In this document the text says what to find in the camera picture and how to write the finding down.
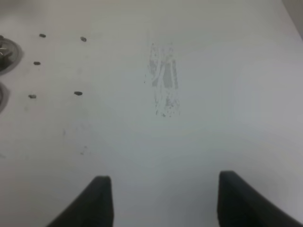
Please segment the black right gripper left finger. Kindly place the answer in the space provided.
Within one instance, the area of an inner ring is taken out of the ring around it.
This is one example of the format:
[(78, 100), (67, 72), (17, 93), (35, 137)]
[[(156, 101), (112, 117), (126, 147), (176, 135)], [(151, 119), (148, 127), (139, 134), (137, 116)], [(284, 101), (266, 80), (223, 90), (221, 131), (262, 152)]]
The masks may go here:
[(112, 227), (114, 204), (109, 176), (97, 176), (49, 227)]

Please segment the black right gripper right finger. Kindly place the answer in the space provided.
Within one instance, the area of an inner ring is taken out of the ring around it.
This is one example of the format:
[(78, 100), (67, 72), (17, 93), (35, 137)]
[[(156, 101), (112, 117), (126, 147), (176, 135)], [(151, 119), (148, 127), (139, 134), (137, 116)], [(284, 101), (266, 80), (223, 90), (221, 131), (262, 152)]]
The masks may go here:
[(217, 217), (221, 227), (301, 227), (234, 171), (221, 171)]

